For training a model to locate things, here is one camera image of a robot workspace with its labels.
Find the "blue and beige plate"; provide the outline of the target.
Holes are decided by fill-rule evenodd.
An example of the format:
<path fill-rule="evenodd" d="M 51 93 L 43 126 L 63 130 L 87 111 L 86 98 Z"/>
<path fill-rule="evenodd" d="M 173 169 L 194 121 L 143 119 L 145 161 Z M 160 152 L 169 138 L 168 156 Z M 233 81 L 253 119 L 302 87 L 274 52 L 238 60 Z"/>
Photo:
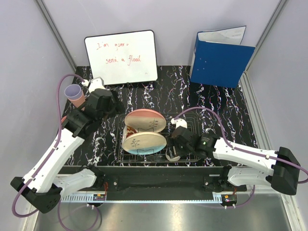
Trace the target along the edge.
<path fill-rule="evenodd" d="M 155 132 L 139 132 L 126 137 L 122 142 L 123 150 L 134 155 L 155 154 L 166 145 L 166 138 Z"/>

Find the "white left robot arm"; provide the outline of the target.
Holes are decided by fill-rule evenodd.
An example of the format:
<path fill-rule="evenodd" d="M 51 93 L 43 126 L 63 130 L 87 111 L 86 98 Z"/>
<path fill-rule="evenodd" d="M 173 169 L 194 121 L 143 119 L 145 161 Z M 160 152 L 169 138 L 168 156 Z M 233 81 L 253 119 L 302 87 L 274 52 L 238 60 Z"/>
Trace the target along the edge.
<path fill-rule="evenodd" d="M 84 188 L 95 191 L 103 187 L 103 173 L 95 167 L 86 167 L 63 180 L 56 176 L 69 156 L 94 132 L 102 122 L 125 108 L 115 89 L 95 89 L 85 102 L 67 114 L 60 123 L 58 136 L 39 162 L 23 177 L 14 177 L 11 186 L 17 197 L 23 196 L 36 211 L 46 214 L 60 200 Z"/>

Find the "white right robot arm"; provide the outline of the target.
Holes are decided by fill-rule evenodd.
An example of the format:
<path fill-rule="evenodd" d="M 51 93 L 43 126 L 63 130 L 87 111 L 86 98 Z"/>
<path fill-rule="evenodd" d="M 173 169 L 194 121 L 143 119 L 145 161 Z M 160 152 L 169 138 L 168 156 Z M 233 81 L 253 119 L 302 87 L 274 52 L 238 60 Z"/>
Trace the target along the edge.
<path fill-rule="evenodd" d="M 215 134 L 197 135 L 178 127 L 167 137 L 170 161 L 187 154 L 201 159 L 226 160 L 244 167 L 228 167 L 218 179 L 219 187 L 229 191 L 234 186 L 265 185 L 286 195 L 296 195 L 299 162 L 292 151 L 280 147 L 278 151 L 262 150 L 236 144 Z"/>

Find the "pink and beige plate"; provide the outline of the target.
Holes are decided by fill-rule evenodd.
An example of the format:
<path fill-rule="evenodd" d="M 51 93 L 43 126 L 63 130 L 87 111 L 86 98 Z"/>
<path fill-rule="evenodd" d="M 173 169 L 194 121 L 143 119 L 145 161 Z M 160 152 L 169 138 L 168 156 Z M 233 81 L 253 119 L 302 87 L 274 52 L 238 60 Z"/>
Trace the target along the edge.
<path fill-rule="evenodd" d="M 136 109 L 125 117 L 125 125 L 137 132 L 161 132 L 166 127 L 166 119 L 162 114 L 151 109 Z"/>

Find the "lilac cup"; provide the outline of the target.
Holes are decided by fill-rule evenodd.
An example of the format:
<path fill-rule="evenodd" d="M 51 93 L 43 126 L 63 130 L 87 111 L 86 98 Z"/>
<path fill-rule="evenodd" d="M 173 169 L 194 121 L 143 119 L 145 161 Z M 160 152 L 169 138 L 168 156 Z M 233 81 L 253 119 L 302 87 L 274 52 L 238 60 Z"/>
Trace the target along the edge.
<path fill-rule="evenodd" d="M 64 94 L 70 101 L 75 101 L 82 96 L 83 91 L 78 84 L 71 84 L 65 88 Z"/>

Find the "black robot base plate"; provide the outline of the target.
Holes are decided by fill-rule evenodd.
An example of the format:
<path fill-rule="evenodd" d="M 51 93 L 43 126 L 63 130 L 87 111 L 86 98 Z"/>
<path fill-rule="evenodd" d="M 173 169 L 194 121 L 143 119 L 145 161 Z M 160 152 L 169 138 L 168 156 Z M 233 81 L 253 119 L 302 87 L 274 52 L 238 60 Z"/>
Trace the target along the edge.
<path fill-rule="evenodd" d="M 213 193 L 245 192 L 249 183 L 239 186 L 227 182 L 226 167 L 112 167 L 65 166 L 60 173 L 68 177 L 80 176 L 79 184 L 64 185 L 60 178 L 63 196 L 81 191 L 107 191 L 108 201 L 205 201 Z"/>

